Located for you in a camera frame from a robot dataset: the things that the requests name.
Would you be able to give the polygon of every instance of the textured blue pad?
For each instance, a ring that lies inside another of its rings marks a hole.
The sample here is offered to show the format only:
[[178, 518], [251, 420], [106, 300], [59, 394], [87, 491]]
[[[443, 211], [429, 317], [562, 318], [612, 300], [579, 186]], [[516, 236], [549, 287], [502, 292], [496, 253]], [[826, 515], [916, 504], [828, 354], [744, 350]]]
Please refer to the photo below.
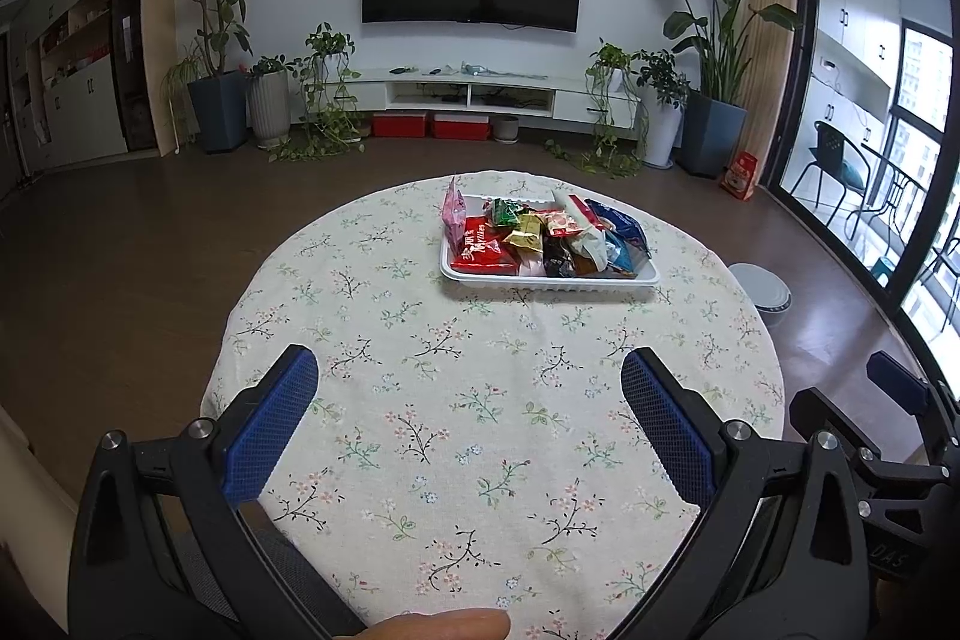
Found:
[[867, 361], [867, 377], [877, 389], [900, 405], [904, 413], [921, 415], [926, 412], [929, 402], [926, 386], [882, 350]]
[[223, 482], [233, 509], [260, 496], [317, 392], [318, 376], [313, 353], [299, 351], [234, 439], [224, 459]]
[[637, 351], [620, 370], [623, 395], [683, 501], [706, 507], [716, 486], [713, 458], [683, 410]]

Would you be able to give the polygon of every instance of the blue snack package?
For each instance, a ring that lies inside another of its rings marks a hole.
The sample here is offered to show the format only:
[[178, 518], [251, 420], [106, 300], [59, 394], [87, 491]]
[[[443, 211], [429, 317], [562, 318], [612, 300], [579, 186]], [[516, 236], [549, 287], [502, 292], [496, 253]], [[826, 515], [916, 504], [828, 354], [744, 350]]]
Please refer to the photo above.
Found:
[[606, 204], [599, 201], [587, 199], [587, 206], [593, 210], [594, 215], [603, 223], [610, 225], [611, 231], [624, 242], [630, 242], [637, 249], [642, 250], [648, 256], [650, 255], [650, 245], [647, 244], [647, 237], [640, 227], [640, 223], [634, 220], [630, 215], [624, 215], [620, 210], [614, 210]]
[[620, 277], [637, 277], [634, 271], [634, 262], [630, 258], [630, 248], [626, 242], [617, 237], [613, 231], [605, 231], [607, 240], [607, 268]]

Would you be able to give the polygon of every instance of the dark blue planter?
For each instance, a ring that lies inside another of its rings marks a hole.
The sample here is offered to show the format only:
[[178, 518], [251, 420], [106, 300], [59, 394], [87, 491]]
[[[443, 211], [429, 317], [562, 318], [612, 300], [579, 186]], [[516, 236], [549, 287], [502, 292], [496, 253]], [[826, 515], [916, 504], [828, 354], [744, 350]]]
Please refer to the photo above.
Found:
[[741, 107], [690, 91], [677, 163], [689, 175], [719, 177], [730, 162], [746, 116]]
[[247, 76], [228, 71], [187, 86], [200, 126], [203, 152], [229, 152], [247, 140]]

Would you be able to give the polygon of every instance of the metal screw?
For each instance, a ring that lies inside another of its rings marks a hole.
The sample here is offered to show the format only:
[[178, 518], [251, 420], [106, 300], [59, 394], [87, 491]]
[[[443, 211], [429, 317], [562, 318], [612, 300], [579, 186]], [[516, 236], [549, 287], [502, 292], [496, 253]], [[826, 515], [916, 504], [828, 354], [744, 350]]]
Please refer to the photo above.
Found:
[[123, 432], [114, 429], [112, 432], [104, 434], [104, 437], [100, 440], [100, 447], [103, 448], [104, 451], [112, 451], [114, 448], [119, 447], [121, 442], [123, 442]]
[[207, 439], [213, 432], [213, 421], [209, 418], [197, 418], [186, 428], [186, 432], [194, 439]]
[[727, 424], [727, 434], [733, 439], [744, 440], [750, 437], [752, 429], [745, 421], [731, 421]]
[[836, 449], [839, 443], [837, 442], [837, 438], [830, 432], [817, 432], [817, 444], [823, 448], [824, 451], [832, 451]]

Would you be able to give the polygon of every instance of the tablecloth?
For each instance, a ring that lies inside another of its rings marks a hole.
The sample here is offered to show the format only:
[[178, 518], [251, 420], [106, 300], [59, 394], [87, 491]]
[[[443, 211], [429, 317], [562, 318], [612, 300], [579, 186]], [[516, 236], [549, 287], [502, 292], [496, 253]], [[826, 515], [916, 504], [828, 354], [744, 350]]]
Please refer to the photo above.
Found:
[[461, 188], [610, 204], [640, 220], [661, 282], [631, 295], [459, 287], [439, 268], [448, 181], [357, 199], [280, 245], [230, 313], [202, 412], [221, 413], [287, 344], [308, 346], [317, 397], [260, 502], [356, 612], [495, 605], [512, 638], [599, 639], [697, 512], [623, 399], [623, 356], [653, 347], [721, 418], [779, 437], [773, 344], [696, 239], [520, 172]]

